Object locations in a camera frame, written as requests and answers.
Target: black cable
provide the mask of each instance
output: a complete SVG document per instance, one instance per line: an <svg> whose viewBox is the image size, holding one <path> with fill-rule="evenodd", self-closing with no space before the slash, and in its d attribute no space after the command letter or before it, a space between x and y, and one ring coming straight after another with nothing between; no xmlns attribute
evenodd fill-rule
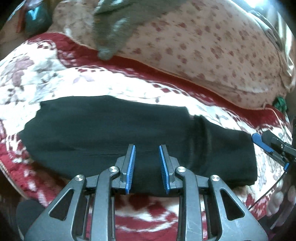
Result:
<svg viewBox="0 0 296 241"><path fill-rule="evenodd" d="M258 202L260 202L260 200L262 199L262 198L264 198L279 182L280 182L280 180L282 180L283 178L284 178L284 176L286 175L287 173L286 172L284 172L282 175L281 175L281 177L276 181L276 183L271 187L271 188L269 188L269 190L266 192L266 193L264 193L251 207L249 207L249 211L258 203Z"/></svg>

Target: gray cloth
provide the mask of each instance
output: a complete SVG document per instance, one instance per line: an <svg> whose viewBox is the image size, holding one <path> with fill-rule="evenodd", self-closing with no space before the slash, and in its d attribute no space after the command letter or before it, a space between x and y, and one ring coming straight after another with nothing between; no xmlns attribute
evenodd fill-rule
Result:
<svg viewBox="0 0 296 241"><path fill-rule="evenodd" d="M94 11L93 35L102 60L122 49L144 22L180 7L186 0L101 0Z"/></svg>

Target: floral blanket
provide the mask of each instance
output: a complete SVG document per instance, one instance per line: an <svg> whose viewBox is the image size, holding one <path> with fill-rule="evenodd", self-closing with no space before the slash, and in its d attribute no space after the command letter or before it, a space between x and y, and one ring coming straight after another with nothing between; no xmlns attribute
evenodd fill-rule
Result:
<svg viewBox="0 0 296 241"><path fill-rule="evenodd" d="M61 178L34 165L17 135L34 118L39 103L65 96L100 95L186 106L190 114L203 115L224 128L250 134L270 129L291 143L289 123L271 106L243 109L204 87L135 60L114 57L102 62L97 58L97 51L77 44L66 35L45 33L26 41L0 62L0 168L24 197L35 198L47 206L65 185ZM257 146L255 154L256 183L234 189L247 207L273 186L282 173L282 168ZM266 214L270 195L251 210L257 219ZM156 241L163 240L164 235L166 240L174 240L177 225L178 199L136 194L116 199L119 241Z"/></svg>
<svg viewBox="0 0 296 241"><path fill-rule="evenodd" d="M48 31L97 49L92 37L97 5L98 0L61 1ZM286 75L294 67L287 69L252 14L231 0L188 0L138 26L117 55L210 88L244 108L272 104L295 86Z"/></svg>

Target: pivot bolt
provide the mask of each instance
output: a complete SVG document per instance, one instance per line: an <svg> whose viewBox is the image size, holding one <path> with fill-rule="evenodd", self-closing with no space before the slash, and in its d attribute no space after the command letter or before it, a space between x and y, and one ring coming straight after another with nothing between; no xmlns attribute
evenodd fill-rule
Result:
<svg viewBox="0 0 296 241"><path fill-rule="evenodd" d="M82 181L82 180L84 179L84 176L83 176L83 175L77 175L77 176L75 176L74 179L75 179L76 181L80 182L80 181Z"/></svg>
<svg viewBox="0 0 296 241"><path fill-rule="evenodd" d="M212 175L211 176L211 179L214 181L214 182L217 182L220 180L220 177L218 175Z"/></svg>
<svg viewBox="0 0 296 241"><path fill-rule="evenodd" d="M185 172L186 168L185 167L177 167L178 172Z"/></svg>
<svg viewBox="0 0 296 241"><path fill-rule="evenodd" d="M109 171L110 172L117 172L118 171L118 167L112 166L112 167L109 168Z"/></svg>

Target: folded black fabric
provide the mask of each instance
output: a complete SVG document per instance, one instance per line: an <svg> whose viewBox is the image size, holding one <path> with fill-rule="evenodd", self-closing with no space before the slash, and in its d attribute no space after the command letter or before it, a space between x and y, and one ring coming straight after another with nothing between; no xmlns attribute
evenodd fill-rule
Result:
<svg viewBox="0 0 296 241"><path fill-rule="evenodd" d="M252 185L257 164L251 136L228 130L185 107L143 104L111 96L41 102L20 138L32 158L58 174L92 176L136 145L131 192L164 196L158 146L197 175L219 175L230 187Z"/></svg>

